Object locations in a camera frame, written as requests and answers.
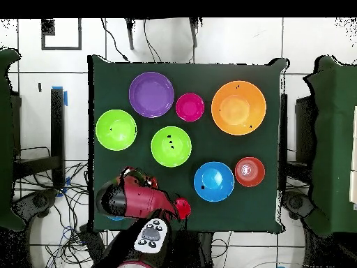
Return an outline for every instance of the bowl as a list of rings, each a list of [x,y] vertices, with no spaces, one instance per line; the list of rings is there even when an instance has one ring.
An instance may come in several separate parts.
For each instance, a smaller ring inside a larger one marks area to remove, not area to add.
[[[120,151],[128,148],[137,136],[137,124],[133,117],[123,110],[109,110],[99,117],[96,136],[102,146]]]
[[[109,218],[110,220],[113,220],[113,221],[121,221],[121,220],[125,219],[125,217],[120,217],[120,216],[107,216],[107,218]]]
[[[176,102],[176,113],[184,121],[196,121],[204,113],[204,102],[197,94],[184,94]]]
[[[187,161],[191,149],[190,137],[182,128],[176,126],[161,128],[151,141],[154,159],[168,168],[175,168]]]
[[[234,170],[237,181],[245,187],[253,187],[260,184],[265,176],[263,163],[255,157],[242,158]]]
[[[224,163],[212,161],[203,164],[193,181],[197,194],[208,202],[220,202],[228,198],[234,189],[234,176]]]
[[[215,94],[211,105],[215,124],[230,135],[246,135],[256,130],[266,114],[263,93],[252,83],[232,81]]]
[[[174,88],[163,74],[145,72],[132,81],[129,101],[140,115],[159,117],[169,111],[174,103]]]

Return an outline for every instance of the gray button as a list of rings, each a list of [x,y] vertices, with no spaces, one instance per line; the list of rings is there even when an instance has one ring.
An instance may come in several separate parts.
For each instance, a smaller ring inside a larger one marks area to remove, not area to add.
[[[151,241],[158,241],[160,239],[160,233],[156,229],[146,228],[142,232],[142,238]]]

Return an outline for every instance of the purple bowl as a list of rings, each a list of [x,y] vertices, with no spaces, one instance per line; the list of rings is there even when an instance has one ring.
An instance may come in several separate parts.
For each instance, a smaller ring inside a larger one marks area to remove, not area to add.
[[[147,118],[159,117],[169,111],[174,103],[174,88],[164,75],[145,72],[132,81],[129,101],[140,115]]]

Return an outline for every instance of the white tile floor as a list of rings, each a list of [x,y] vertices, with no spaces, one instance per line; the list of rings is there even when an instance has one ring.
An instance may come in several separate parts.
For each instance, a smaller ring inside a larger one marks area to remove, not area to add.
[[[76,21],[55,20],[56,35],[47,36],[46,45],[77,46]],[[355,62],[355,26],[356,22],[349,18],[204,18],[203,27],[199,24],[195,62],[267,64],[276,57],[288,58],[290,67],[285,76],[288,94],[288,147],[294,150],[295,102],[297,98],[310,95],[303,77],[312,72],[314,60],[322,54],[332,54],[344,63]],[[107,19],[107,28],[115,37],[118,49],[130,61],[152,61],[142,21],[136,21],[134,26],[133,51],[129,49],[124,19]],[[186,63],[192,58],[188,18],[147,21],[146,35],[162,61]],[[21,60],[10,67],[8,75],[13,90],[19,91],[22,96],[22,147],[50,148],[50,89],[53,86],[62,86],[68,92],[68,106],[65,106],[66,166],[85,162],[88,158],[86,56],[99,54],[108,61],[123,61],[114,48],[112,37],[103,30],[100,19],[82,20],[82,50],[42,51],[40,20],[1,20],[1,46],[16,48],[22,55]],[[41,83],[41,92],[38,90],[38,83]],[[22,158],[46,156],[46,153],[44,149],[24,151]],[[290,151],[288,157],[291,161],[295,160],[294,152]],[[85,184],[82,175],[75,182]],[[29,188],[27,186],[31,185],[22,184],[24,189]],[[68,194],[73,196],[75,193],[68,191]],[[86,204],[87,196],[83,195],[80,201]],[[61,212],[62,221],[67,225],[66,201],[56,198],[55,205]],[[85,223],[88,217],[87,207],[77,205],[76,212],[79,224]],[[286,230],[278,235],[232,233],[229,239],[229,232],[216,232],[214,239],[223,239],[229,244],[229,248],[224,255],[214,259],[215,268],[275,268],[277,265],[301,268],[305,245],[301,222],[291,220],[284,209],[281,212],[281,222]],[[55,208],[51,208],[49,216],[34,221],[30,242],[35,268],[45,267],[49,258],[45,245],[55,251],[62,233],[63,228]],[[103,237],[106,244],[113,238],[111,232],[104,233]],[[213,245],[213,256],[225,251],[221,241],[214,241]]]

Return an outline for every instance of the chair leg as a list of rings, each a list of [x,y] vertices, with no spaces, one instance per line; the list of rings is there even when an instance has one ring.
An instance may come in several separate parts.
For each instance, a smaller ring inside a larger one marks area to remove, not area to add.
[[[131,50],[134,50],[134,42],[132,40],[132,25],[132,20],[130,18],[126,18],[126,29],[128,30],[129,46]]]
[[[198,17],[190,17],[191,34],[193,46],[197,47],[196,28],[198,27]]]

